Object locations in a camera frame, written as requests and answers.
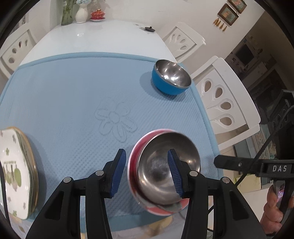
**chair backrest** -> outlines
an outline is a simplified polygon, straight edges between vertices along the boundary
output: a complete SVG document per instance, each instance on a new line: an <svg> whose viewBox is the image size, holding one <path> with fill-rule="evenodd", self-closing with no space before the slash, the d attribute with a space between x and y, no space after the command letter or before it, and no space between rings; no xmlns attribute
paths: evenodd
<svg viewBox="0 0 294 239"><path fill-rule="evenodd" d="M166 25L158 34L177 62L182 62L200 46L205 45L205 39L183 22L178 22L176 25Z"/></svg>
<svg viewBox="0 0 294 239"><path fill-rule="evenodd" d="M36 45L36 39L30 30L30 24L25 23L15 30L0 49L0 70L9 78L21 61Z"/></svg>
<svg viewBox="0 0 294 239"><path fill-rule="evenodd" d="M229 132L246 124L254 130L248 131L244 137L250 137L259 131L258 111L246 88L224 59L212 57L191 78L196 84L215 134Z"/></svg>

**vase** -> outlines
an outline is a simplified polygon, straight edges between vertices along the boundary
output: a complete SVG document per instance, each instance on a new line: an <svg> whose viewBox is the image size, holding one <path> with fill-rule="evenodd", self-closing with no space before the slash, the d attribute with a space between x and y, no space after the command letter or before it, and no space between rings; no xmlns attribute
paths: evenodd
<svg viewBox="0 0 294 239"><path fill-rule="evenodd" d="M63 13L61 25L68 25L73 22L73 6L75 0L64 0L63 2Z"/></svg>
<svg viewBox="0 0 294 239"><path fill-rule="evenodd" d="M76 13L76 23L84 23L88 19L88 3L79 4L80 8Z"/></svg>

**stack of plates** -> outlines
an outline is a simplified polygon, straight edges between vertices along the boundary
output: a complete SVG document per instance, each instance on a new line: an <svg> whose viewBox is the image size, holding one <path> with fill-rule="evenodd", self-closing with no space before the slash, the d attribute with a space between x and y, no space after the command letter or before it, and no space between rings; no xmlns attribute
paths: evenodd
<svg viewBox="0 0 294 239"><path fill-rule="evenodd" d="M18 128L0 130L0 161L8 212L27 219L36 208L39 180L29 141Z"/></svg>

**embossed flower pattern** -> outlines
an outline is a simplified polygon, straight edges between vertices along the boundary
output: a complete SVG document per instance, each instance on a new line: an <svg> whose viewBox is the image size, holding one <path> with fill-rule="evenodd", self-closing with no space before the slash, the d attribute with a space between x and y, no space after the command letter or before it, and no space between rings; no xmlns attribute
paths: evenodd
<svg viewBox="0 0 294 239"><path fill-rule="evenodd" d="M101 120L99 132L108 135L112 132L119 142L125 142L127 132L135 132L137 124L128 117L129 106L124 103L115 103L112 99L106 99L97 108L94 115Z"/></svg>

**picture frame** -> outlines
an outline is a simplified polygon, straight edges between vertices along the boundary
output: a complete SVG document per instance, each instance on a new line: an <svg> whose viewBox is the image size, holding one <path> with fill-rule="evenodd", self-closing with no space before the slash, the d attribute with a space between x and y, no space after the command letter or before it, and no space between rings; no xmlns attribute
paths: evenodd
<svg viewBox="0 0 294 239"><path fill-rule="evenodd" d="M218 15L230 26L232 26L239 17L238 14L227 3L221 8L221 10L218 12Z"/></svg>
<svg viewBox="0 0 294 239"><path fill-rule="evenodd" d="M247 4L243 0L228 0L228 2L237 10L238 13L242 13L247 7Z"/></svg>

